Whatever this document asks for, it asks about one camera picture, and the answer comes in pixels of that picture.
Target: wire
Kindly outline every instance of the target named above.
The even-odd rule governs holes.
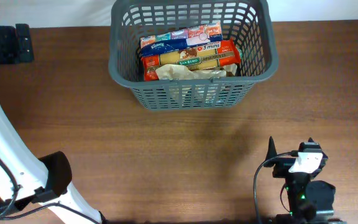
[[[13,185],[13,195],[12,195],[11,202],[9,202],[9,205],[5,208],[5,210],[0,213],[0,219],[1,219],[2,217],[4,217],[6,215],[7,212],[9,212],[13,208],[20,188],[19,188],[12,172],[9,170],[9,168],[5,165],[5,163],[1,159],[0,159],[0,166],[5,171],[5,173],[8,175],[8,177],[10,178],[12,185]]]
[[[262,219],[260,218],[260,214],[259,214],[259,209],[258,209],[258,199],[256,197],[256,180],[258,178],[258,173],[259,171],[261,170],[261,168],[268,162],[278,158],[278,157],[283,157],[283,156],[290,156],[292,154],[292,152],[286,152],[286,153],[281,153],[281,154],[278,154],[277,156],[273,157],[273,158],[270,158],[270,159],[267,159],[265,161],[263,161],[263,163],[261,163],[258,167],[258,169],[256,170],[255,172],[255,175],[254,175],[254,204],[255,204],[255,212],[256,212],[256,218],[258,219],[258,223],[259,224],[263,224],[262,223]]]
[[[283,205],[283,207],[285,208],[285,210],[286,210],[287,212],[291,212],[291,211],[289,211],[289,210],[285,207],[284,202],[283,202],[283,191],[284,191],[284,188],[285,188],[285,187],[286,187],[286,184],[284,184],[283,187],[281,188],[280,201],[281,201],[281,204]]]
[[[94,224],[100,224],[99,222],[97,222],[96,220],[92,219],[91,217],[88,217],[84,214],[82,214],[81,212],[78,212],[70,207],[67,207],[65,205],[62,205],[60,203],[50,203],[50,204],[47,204],[47,205],[44,205],[44,206],[41,206],[39,208],[36,208],[36,209],[33,209],[31,211],[28,211],[28,212],[25,212],[23,214],[20,214],[20,215],[16,215],[16,216],[12,216],[12,217],[5,217],[6,213],[8,211],[11,210],[11,208],[14,206],[15,202],[16,202],[16,198],[17,198],[17,194],[19,192],[19,186],[16,182],[16,179],[14,178],[12,172],[9,170],[9,168],[3,163],[3,161],[0,159],[0,166],[1,168],[6,172],[6,174],[8,175],[8,177],[11,179],[12,181],[12,184],[13,184],[13,196],[12,196],[12,200],[11,202],[9,203],[9,205],[5,208],[5,210],[3,212],[0,213],[0,220],[4,220],[4,221],[8,221],[8,220],[16,220],[18,218],[23,218],[23,217],[26,217],[28,215],[31,215],[35,212],[39,212],[43,209],[46,209],[48,207],[52,207],[52,206],[56,206],[56,207],[61,207],[61,208],[64,208],[70,212],[73,212],[74,214],[77,214],[91,222],[93,222]]]

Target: basket rim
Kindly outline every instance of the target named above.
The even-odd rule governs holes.
[[[120,9],[121,9],[120,6],[123,2],[127,4],[128,2],[134,2],[134,0],[117,0],[113,4],[111,9],[112,18],[114,17],[113,15],[120,13]],[[147,3],[149,3],[150,6],[153,6],[154,4],[159,2],[165,2],[165,0],[147,1]],[[210,84],[219,84],[219,83],[228,83],[228,84],[238,83],[239,85],[241,85],[241,83],[249,83],[249,82],[256,83],[269,79],[278,70],[279,59],[278,59],[278,53],[275,44],[275,36],[273,32],[272,20],[269,14],[269,5],[266,0],[258,0],[258,2],[260,3],[260,6],[262,8],[261,12],[265,19],[265,27],[267,32],[266,36],[268,38],[268,45],[269,45],[268,49],[271,58],[270,63],[268,65],[268,69],[266,69],[264,73],[254,77],[224,77],[224,78],[214,78],[214,79],[207,79],[207,80],[156,80],[152,82],[132,82],[126,80],[125,78],[119,75],[117,68],[113,64],[113,61],[117,60],[116,54],[113,53],[113,52],[117,52],[117,48],[116,45],[113,44],[113,40],[118,39],[117,31],[119,31],[119,28],[121,27],[121,20],[117,21],[111,19],[111,31],[110,31],[110,41],[109,41],[110,44],[109,73],[111,78],[121,86],[127,88],[140,88],[140,89],[153,88],[155,86],[168,86],[168,85],[210,85]]]

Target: wooden surface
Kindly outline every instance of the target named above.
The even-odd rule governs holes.
[[[0,66],[0,101],[37,157],[68,156],[76,187],[109,220],[254,217],[252,178],[273,136],[279,152],[321,143],[318,179],[337,187],[336,217],[358,223],[358,21],[274,29],[278,72],[228,110],[143,109],[109,76],[108,27],[32,29],[36,61]],[[259,175],[264,215],[285,213],[271,172]],[[45,210],[9,223],[60,221]]]

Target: wooden table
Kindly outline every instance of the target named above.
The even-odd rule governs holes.
[[[108,27],[32,29],[36,61],[0,66],[0,101],[37,156],[63,151],[109,220],[248,220],[269,136],[313,137],[329,156],[336,217],[358,223],[358,21],[275,23],[280,68],[228,110],[153,113],[108,72]],[[285,213],[283,179],[259,175],[263,215]],[[48,210],[9,223],[60,223]]]

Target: gray plastic basket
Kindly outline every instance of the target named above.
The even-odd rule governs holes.
[[[217,21],[244,53],[237,77],[144,81],[141,37]],[[117,0],[112,7],[110,75],[150,110],[230,107],[277,68],[266,0]]]

